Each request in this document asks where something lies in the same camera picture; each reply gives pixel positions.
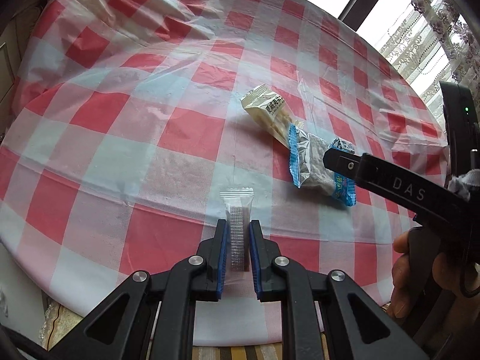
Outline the person's right hand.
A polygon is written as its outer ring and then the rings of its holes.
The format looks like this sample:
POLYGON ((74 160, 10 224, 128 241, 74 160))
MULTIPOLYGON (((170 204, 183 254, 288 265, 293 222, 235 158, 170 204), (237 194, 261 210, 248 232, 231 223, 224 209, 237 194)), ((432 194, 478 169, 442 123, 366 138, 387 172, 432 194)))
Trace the person's right hand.
MULTIPOLYGON (((411 267, 409 261, 408 236, 410 231, 398 236, 393 243, 394 252, 401 254, 392 267, 394 289, 387 314, 400 320, 411 311, 413 292, 409 285, 411 282, 411 267)), ((460 289, 460 269, 454 265, 445 253, 437 255, 433 261, 432 274, 434 281, 440 288, 453 292, 457 297, 462 295, 460 289)))

